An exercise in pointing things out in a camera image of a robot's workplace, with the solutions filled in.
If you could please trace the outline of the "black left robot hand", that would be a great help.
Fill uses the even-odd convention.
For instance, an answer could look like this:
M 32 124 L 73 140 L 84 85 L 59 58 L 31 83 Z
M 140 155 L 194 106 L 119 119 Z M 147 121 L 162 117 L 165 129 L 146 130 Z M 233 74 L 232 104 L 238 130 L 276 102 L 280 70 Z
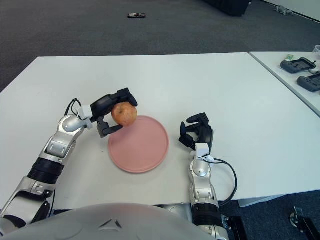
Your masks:
M 97 122 L 98 133 L 101 138 L 104 138 L 125 127 L 124 123 L 110 127 L 109 124 L 104 121 L 104 117 L 112 112 L 116 104 L 125 102 L 129 102 L 133 107 L 138 106 L 136 99 L 128 88 L 118 90 L 115 94 L 107 94 L 90 106 L 81 106 L 76 116 L 86 124 L 88 129 L 92 128 L 92 123 Z

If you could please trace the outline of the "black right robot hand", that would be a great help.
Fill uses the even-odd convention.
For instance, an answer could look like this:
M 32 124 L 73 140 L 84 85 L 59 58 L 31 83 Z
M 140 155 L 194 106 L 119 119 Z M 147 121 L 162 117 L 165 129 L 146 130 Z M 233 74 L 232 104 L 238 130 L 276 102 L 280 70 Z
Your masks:
M 191 125 L 186 126 L 183 121 L 181 122 L 179 142 L 194 151 L 194 159 L 208 156 L 212 150 L 214 130 L 209 125 L 206 113 L 193 115 L 186 122 Z M 201 147 L 204 144 L 207 145 L 208 152 L 197 155 L 196 146 Z

